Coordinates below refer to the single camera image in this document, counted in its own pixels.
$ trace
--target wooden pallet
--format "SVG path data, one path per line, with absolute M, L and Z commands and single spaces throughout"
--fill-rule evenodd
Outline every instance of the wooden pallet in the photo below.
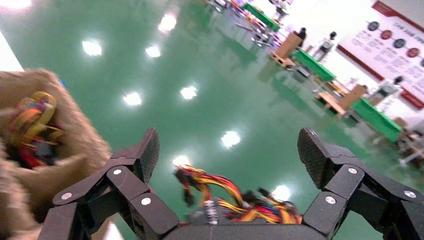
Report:
M 334 110 L 337 114 L 337 117 L 342 117 L 345 115 L 346 110 L 339 106 L 339 101 L 337 101 L 337 99 L 335 99 L 329 92 L 319 92 L 315 98 L 323 101 L 325 103 L 325 107 L 328 109 Z
M 271 58 L 273 58 L 275 61 L 277 61 L 277 63 L 279 63 L 283 68 L 296 66 L 296 64 L 294 62 L 292 62 L 292 60 L 290 60 L 288 58 L 282 59 L 274 51 L 270 51 L 269 55 L 271 56 Z

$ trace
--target white wall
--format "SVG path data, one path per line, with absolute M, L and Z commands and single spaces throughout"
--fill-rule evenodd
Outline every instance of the white wall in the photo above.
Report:
M 383 3 L 400 12 L 407 18 L 424 27 L 424 0 L 382 0 Z M 307 39 L 304 47 L 317 45 L 318 41 L 337 32 L 337 41 L 347 33 L 359 30 L 359 24 L 367 20 L 373 11 L 375 0 L 294 0 L 292 14 L 285 18 L 294 29 L 305 27 Z M 334 51 L 325 59 L 324 65 L 332 71 L 341 82 L 350 77 L 360 78 L 359 83 L 369 88 L 377 86 L 377 79 L 362 69 L 358 64 L 339 51 Z M 424 120 L 424 110 L 416 110 L 410 103 L 398 99 L 387 111 L 390 118 L 401 117 L 413 128 Z

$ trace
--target bundle of wires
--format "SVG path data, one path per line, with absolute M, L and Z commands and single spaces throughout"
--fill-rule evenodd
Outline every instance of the bundle of wires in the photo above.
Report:
M 212 193 L 209 184 L 223 188 L 231 197 L 232 203 L 223 198 L 218 198 L 219 207 L 225 212 L 225 218 L 232 222 L 249 222 L 256 219 L 265 219 L 273 224 L 300 224 L 302 216 L 296 207 L 288 201 L 276 200 L 272 194 L 259 188 L 262 196 L 256 196 L 252 191 L 241 194 L 240 189 L 228 178 L 220 175 L 207 174 L 202 169 L 189 165 L 177 166 L 175 176 L 180 181 L 184 190 L 184 201 L 191 207 L 194 196 L 191 187 L 202 193 L 200 206 L 210 202 Z

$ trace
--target cardboard box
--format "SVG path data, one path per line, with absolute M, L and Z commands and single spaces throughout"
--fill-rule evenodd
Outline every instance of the cardboard box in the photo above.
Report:
M 338 105 L 344 110 L 348 110 L 349 106 L 358 101 L 367 91 L 364 86 L 357 84 L 348 94 L 338 101 Z
M 294 33 L 290 33 L 286 40 L 279 46 L 275 52 L 280 58 L 286 59 L 292 54 L 298 45 L 302 42 L 302 39 Z

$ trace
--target yellow wire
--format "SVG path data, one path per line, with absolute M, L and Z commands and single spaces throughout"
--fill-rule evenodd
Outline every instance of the yellow wire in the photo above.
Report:
M 214 181 L 214 180 L 210 180 L 210 179 L 205 179 L 205 178 L 201 178 L 201 177 L 198 178 L 198 179 L 196 179 L 196 180 L 198 180 L 198 182 L 201 183 L 201 184 L 214 184 L 214 185 L 217 185 L 217 186 L 222 187 L 223 189 L 225 189 L 227 191 L 227 193 L 230 194 L 230 196 L 232 196 L 232 198 L 235 200 L 235 203 L 239 207 L 241 207 L 243 205 L 242 204 L 243 199 L 231 187 L 226 186 L 226 185 L 224 185 L 224 184 L 222 184 L 222 183 L 220 183 L 218 181 Z

